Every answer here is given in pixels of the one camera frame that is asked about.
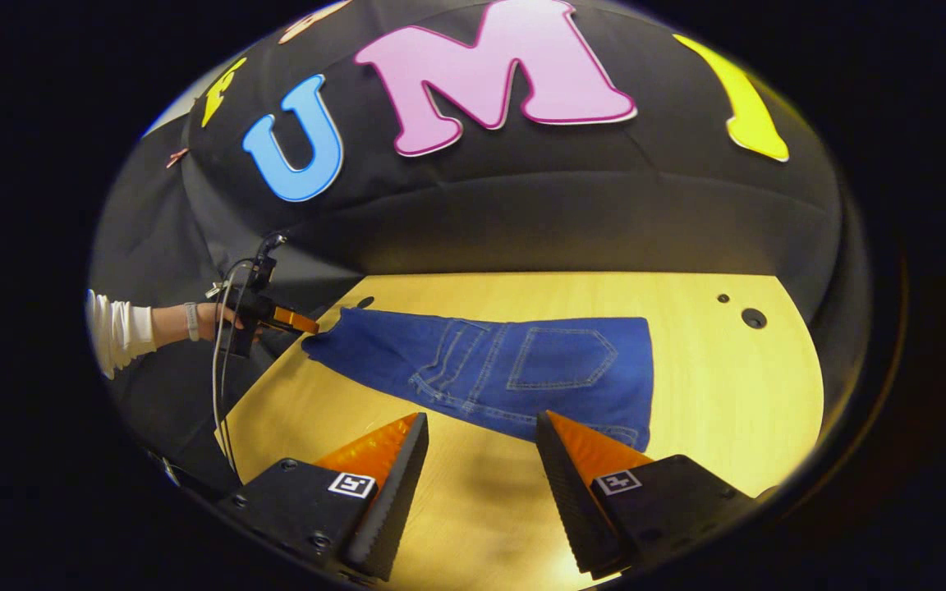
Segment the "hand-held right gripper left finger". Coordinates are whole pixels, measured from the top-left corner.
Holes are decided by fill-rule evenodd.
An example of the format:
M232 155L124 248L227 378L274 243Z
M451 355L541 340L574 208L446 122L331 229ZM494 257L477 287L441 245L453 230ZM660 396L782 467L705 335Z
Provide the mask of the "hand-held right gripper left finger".
M227 523L304 567L390 580L429 444L411 413L317 461L277 460L218 503Z

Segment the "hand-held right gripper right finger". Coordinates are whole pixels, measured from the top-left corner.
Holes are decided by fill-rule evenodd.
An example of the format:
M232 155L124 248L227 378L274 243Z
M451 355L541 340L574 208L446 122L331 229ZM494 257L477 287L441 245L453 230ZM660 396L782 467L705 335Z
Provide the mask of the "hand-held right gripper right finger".
M761 505L688 456L650 459L551 410L535 445L576 565L595 580L682 560Z

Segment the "blue denim jeans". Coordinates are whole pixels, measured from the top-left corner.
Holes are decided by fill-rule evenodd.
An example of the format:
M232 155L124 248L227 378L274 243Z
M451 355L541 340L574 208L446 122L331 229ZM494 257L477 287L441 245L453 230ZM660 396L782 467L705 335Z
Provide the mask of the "blue denim jeans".
M301 344L308 358L376 392L533 441L553 412L643 452L654 393L642 317L483 319L344 308Z

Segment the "black backdrop cloth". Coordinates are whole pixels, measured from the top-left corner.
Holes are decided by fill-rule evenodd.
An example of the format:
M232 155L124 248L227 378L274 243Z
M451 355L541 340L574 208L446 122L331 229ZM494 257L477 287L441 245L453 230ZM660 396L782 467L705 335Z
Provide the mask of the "black backdrop cloth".
M169 154L188 147L180 167ZM836 163L717 50L605 0L338 0L208 72L126 159L95 232L110 300L262 295L327 332L344 308L526 322L642 317L655 459L757 495L817 447L840 389L811 324L846 236ZM728 303L717 295L728 293ZM765 329L744 324L758 308ZM532 441L376 392L259 323L249 359L177 341L105 383L129 433L216 493L397 413L432 464L541 474Z

